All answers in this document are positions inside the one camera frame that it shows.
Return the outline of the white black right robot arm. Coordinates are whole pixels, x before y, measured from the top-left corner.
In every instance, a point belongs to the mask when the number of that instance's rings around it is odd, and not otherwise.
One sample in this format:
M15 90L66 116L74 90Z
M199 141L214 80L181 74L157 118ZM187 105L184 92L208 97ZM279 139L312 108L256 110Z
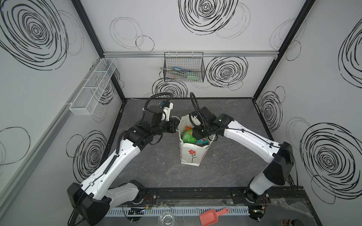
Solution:
M244 196L248 202L256 203L274 185L285 185L295 162L289 143L266 139L226 114L215 116L206 107L192 112L187 119L194 126L193 137L197 140L220 135L245 146L268 163L245 188Z

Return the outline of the white paper bag red flower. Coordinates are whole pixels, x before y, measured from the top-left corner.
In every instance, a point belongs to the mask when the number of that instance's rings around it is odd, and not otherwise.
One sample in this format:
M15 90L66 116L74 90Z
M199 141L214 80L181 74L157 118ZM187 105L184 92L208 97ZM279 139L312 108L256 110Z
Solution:
M199 166L216 138L214 135L197 140L195 144L184 143L182 134L186 131L186 127L194 128L195 125L200 125L199 120L195 116L185 115L181 117L180 124L178 125L181 164Z

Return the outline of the green snack packet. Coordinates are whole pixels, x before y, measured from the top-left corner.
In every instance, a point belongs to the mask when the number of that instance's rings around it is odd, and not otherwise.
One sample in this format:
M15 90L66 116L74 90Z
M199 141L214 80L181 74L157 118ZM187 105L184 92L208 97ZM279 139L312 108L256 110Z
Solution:
M188 143L188 144L195 144L197 142L197 139L195 137L193 137L193 130L192 130L192 134L184 132L182 134L182 140L184 143Z

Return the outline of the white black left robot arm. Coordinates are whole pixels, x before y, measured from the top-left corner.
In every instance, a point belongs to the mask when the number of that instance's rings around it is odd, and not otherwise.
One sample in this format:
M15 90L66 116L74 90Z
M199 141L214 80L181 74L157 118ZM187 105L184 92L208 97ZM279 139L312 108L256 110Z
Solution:
M73 212L68 225L76 225L78 217L82 217L94 226L110 209L126 202L143 201L145 187L140 182L131 180L116 188L111 188L111 185L134 157L153 144L155 136L176 132L180 120L170 116L172 109L171 102L145 107L142 119L120 135L116 150L105 162L83 182L69 186L67 193Z

